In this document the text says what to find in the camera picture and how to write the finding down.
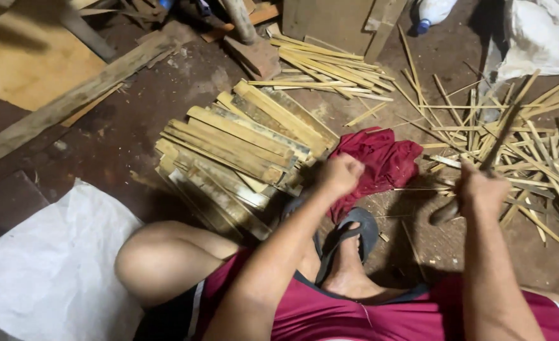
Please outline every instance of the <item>flip-flop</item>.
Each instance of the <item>flip-flop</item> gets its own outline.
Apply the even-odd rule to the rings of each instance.
[[[359,227],[349,229],[351,223],[359,223]],[[321,266],[315,279],[316,285],[321,285],[326,275],[329,274],[330,265],[338,246],[344,240],[357,235],[359,235],[359,259],[361,259],[363,264],[378,241],[378,225],[372,213],[361,207],[352,208],[336,229],[328,235],[326,245],[333,246],[321,258]]]
[[[284,221],[286,220],[286,218],[288,217],[289,214],[294,213],[294,211],[296,211],[296,209],[298,207],[300,207],[302,205],[302,203],[305,201],[304,198],[302,197],[296,197],[293,198],[288,205],[286,205],[283,208],[283,212],[281,214],[281,216],[279,217],[279,221]],[[315,252],[317,252],[319,259],[322,258],[322,251],[321,251],[321,241],[319,239],[319,232],[315,231],[315,234],[313,235],[313,244],[315,245]]]

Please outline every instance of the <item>dirt floor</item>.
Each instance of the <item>dirt floor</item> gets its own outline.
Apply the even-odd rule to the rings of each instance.
[[[477,75],[463,61],[474,67],[482,64],[483,46],[489,34],[485,27],[491,26],[482,19],[491,14],[491,10],[480,8],[476,1],[461,0],[441,25],[424,36],[409,38],[423,95],[429,103],[443,104],[432,74],[440,77],[448,92],[477,81]],[[399,23],[411,27],[408,13],[402,15]],[[121,55],[135,47],[134,40],[145,32],[118,16],[102,34],[118,47]],[[71,189],[75,178],[81,178],[117,198],[146,223],[172,219],[200,226],[179,199],[159,189],[163,185],[154,171],[159,158],[153,146],[168,120],[183,120],[193,105],[209,105],[219,92],[230,90],[245,78],[245,73],[218,44],[195,39],[184,48],[186,57],[178,54],[152,69],[142,70],[130,79],[131,87],[125,93],[112,94],[70,129],[49,129],[1,160],[0,180],[23,169],[52,203]],[[414,98],[412,88],[399,72],[408,65],[397,30],[390,35],[378,61]],[[540,78],[531,90],[532,96],[557,82],[558,77]],[[369,126],[390,128],[402,123],[393,113],[420,118],[404,97],[395,92],[391,94],[395,101],[379,112],[379,119],[367,118],[353,128],[344,128],[343,124],[365,110],[359,101],[308,90],[292,90],[289,94],[339,135]],[[466,92],[452,100],[465,104]],[[26,114],[7,106],[0,103],[0,131]],[[450,122],[448,112],[438,111],[438,115]],[[395,135],[397,140],[435,142],[409,125],[396,127]],[[420,159],[419,163],[422,169],[426,168],[427,161]],[[391,191],[371,195],[359,203],[378,217],[382,232],[390,238],[388,243],[379,241],[366,264],[377,283],[404,288],[424,279],[434,282],[446,273],[463,270],[464,220],[440,227],[427,224],[429,213],[447,200],[424,192]],[[404,217],[382,217],[386,215]],[[550,217],[549,221],[549,227],[559,235],[557,219]],[[324,223],[325,229],[330,227],[329,221]],[[544,246],[534,225],[521,215],[513,219],[505,235],[519,282],[559,294],[559,244],[548,240]]]

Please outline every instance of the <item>blue bottle cap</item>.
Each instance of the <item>blue bottle cap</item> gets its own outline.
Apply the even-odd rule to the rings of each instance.
[[[416,32],[419,35],[424,35],[427,31],[429,31],[429,26],[431,26],[431,22],[428,19],[420,20],[418,26],[416,27]]]

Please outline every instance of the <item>man's hand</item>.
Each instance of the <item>man's hand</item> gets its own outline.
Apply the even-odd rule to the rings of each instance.
[[[501,205],[510,189],[510,183],[502,176],[493,173],[489,178],[468,160],[461,160],[461,179],[455,191],[465,218],[498,220]]]
[[[325,163],[319,174],[319,189],[340,198],[351,193],[364,173],[363,163],[343,153]]]

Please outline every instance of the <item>white sack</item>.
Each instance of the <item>white sack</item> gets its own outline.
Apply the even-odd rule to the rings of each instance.
[[[509,51],[498,81],[531,75],[559,75],[559,0],[511,0],[507,4]]]
[[[131,340],[142,310],[113,263],[141,225],[76,180],[58,203],[0,238],[0,329],[23,341]]]

